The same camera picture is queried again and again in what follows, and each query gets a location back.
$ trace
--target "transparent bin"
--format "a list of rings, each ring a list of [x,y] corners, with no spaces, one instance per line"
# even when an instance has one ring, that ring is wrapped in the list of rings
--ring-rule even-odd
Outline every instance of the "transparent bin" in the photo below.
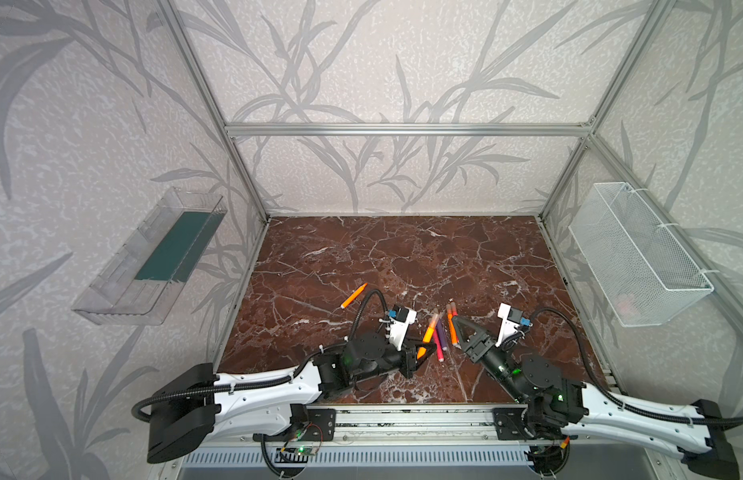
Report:
[[[169,188],[73,311],[98,325],[160,325],[222,222],[219,194]]]
[[[713,291],[627,183],[594,184],[569,231],[624,326],[661,325]]]

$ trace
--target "purple marker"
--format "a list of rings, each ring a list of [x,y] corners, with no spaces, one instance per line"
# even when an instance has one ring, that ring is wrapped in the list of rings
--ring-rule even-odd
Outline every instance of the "purple marker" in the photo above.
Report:
[[[441,350],[449,350],[449,347],[447,347],[449,342],[446,341],[446,330],[443,329],[441,319],[438,319],[438,323],[435,324],[435,332],[438,335],[438,340],[441,342]]]

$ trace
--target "wall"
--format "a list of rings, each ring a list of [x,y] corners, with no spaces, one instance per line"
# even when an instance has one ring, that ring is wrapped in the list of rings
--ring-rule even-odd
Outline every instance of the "wall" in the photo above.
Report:
[[[130,406],[213,358],[261,231],[152,2],[0,2],[0,479],[145,478]],[[73,313],[169,186],[229,212],[162,326]]]
[[[584,122],[649,4],[176,0],[228,122]],[[238,141],[282,214],[537,213],[575,143]]]
[[[599,134],[743,297],[743,2],[677,2]],[[573,242],[567,227],[593,182],[615,180],[586,154],[547,225],[620,385],[743,415],[743,341],[714,303],[624,328]],[[743,427],[727,437],[743,477]]]

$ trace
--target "gray floor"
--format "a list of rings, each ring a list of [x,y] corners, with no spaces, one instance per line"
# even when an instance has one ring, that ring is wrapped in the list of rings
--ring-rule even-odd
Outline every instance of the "gray floor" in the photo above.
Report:
[[[609,478],[609,480],[656,480],[642,448],[609,444],[572,447],[569,462],[559,480]],[[275,480],[267,468],[184,468],[180,480]],[[539,475],[526,467],[396,467],[396,468],[309,468],[300,480],[534,480]]]

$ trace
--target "orange marker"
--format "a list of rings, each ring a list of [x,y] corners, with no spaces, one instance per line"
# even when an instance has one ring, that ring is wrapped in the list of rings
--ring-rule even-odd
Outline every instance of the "orange marker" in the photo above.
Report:
[[[368,283],[364,283],[363,285],[359,286],[356,289],[356,291],[353,292],[353,294],[348,297],[347,300],[345,300],[344,302],[342,302],[342,304],[340,305],[340,308],[346,308],[348,305],[350,305],[351,303],[353,303],[353,300],[355,300],[358,295],[361,295],[361,292],[364,291],[364,289],[366,288],[367,285],[368,285]]]
[[[456,313],[452,309],[453,303],[449,303],[446,305],[446,311],[448,312],[448,319],[449,319],[449,334],[451,335],[451,344],[454,346],[459,346],[460,341],[457,338],[457,331],[454,329],[454,324],[451,322],[451,319]]]
[[[435,340],[435,352],[438,354],[438,361],[443,362],[443,350],[441,349],[441,339],[438,338],[438,335],[433,336],[433,340]]]
[[[435,324],[438,323],[438,314],[433,313],[433,317],[430,319],[430,325],[427,326],[427,330],[425,330],[424,338],[422,339],[423,342],[429,343],[433,339],[433,332],[435,332]],[[424,349],[424,346],[420,347],[420,350],[417,352],[417,359],[421,359],[426,350]]]

